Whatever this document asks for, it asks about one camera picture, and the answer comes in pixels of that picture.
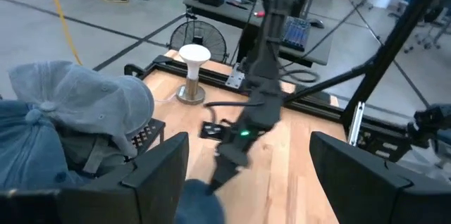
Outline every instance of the floor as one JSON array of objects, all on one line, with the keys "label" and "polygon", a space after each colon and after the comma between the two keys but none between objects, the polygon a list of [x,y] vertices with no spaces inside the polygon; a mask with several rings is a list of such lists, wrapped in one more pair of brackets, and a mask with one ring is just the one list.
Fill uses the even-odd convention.
[{"label": "floor", "polygon": [[[132,0],[128,4],[59,1],[83,65],[110,75],[123,74],[127,63],[144,67],[164,54],[172,31],[185,20],[181,16],[185,12],[182,0]],[[334,26],[351,10],[350,0],[314,0],[310,13]],[[75,61],[55,12],[53,0],[0,0],[0,77],[6,79],[7,70],[21,63]],[[395,24],[383,9],[363,7],[360,13],[364,20],[354,13],[334,32],[328,65],[313,66],[321,80],[365,62],[381,45],[371,31],[380,35],[383,42]],[[228,53],[232,54],[240,30],[209,19],[200,20],[221,31]],[[409,54],[399,53],[367,102],[365,114],[404,124],[416,110],[425,108],[425,103],[449,102],[450,38],[441,39],[440,50],[417,48]],[[327,91],[336,95],[344,107],[361,80],[350,80]],[[0,81],[0,93],[6,98],[15,97],[8,80]]]}]

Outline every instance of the wooden tabletop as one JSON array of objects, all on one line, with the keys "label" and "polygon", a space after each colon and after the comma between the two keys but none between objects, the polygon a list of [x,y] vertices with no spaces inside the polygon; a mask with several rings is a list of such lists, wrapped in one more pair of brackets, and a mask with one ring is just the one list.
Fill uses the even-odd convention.
[{"label": "wooden tabletop", "polygon": [[[166,56],[180,60],[177,51]],[[228,74],[229,66],[206,62],[203,68]],[[154,71],[144,79],[155,102],[154,118],[166,122],[165,136],[180,131],[190,135],[190,157],[187,178],[208,182],[214,167],[214,147],[210,139],[198,138],[202,121],[210,113],[202,107],[187,106],[170,99],[185,79],[162,71]],[[246,101],[247,97],[208,85],[205,102]],[[282,83],[286,92],[294,86]],[[242,108],[215,107],[218,119],[234,121]],[[281,120],[272,131],[255,142],[249,155],[252,164],[216,194],[223,205],[226,223],[230,224],[298,224],[338,223],[316,177],[309,154],[309,139],[313,131],[321,131],[345,140],[342,125],[283,108]]]}]

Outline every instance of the fan grille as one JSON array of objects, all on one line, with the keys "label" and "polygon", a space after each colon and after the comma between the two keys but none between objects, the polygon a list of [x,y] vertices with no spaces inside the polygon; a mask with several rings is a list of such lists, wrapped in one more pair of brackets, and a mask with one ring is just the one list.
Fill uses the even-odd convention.
[{"label": "fan grille", "polygon": [[211,53],[211,60],[225,63],[227,46],[224,36],[212,24],[201,20],[189,20],[178,26],[171,36],[171,49],[179,50],[186,44],[200,44]]}]

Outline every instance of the gray cap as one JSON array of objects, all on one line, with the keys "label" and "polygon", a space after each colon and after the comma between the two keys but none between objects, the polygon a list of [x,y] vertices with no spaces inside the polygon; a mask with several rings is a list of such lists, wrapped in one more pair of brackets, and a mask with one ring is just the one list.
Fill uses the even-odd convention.
[{"label": "gray cap", "polygon": [[154,112],[152,93],[143,81],[102,75],[68,61],[17,66],[9,77],[18,99],[36,104],[55,123],[111,135],[124,155],[137,155],[130,140]]},{"label": "gray cap", "polygon": [[0,101],[0,189],[77,187],[89,180],[69,171],[51,121],[22,101]]}]

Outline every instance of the green led light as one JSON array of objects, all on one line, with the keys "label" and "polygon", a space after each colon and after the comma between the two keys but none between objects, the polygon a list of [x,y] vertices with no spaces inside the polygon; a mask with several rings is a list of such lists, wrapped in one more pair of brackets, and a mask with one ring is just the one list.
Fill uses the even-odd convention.
[{"label": "green led light", "polygon": [[249,134],[251,134],[251,132],[248,130],[244,130],[244,131],[240,132],[241,136],[248,136]]}]

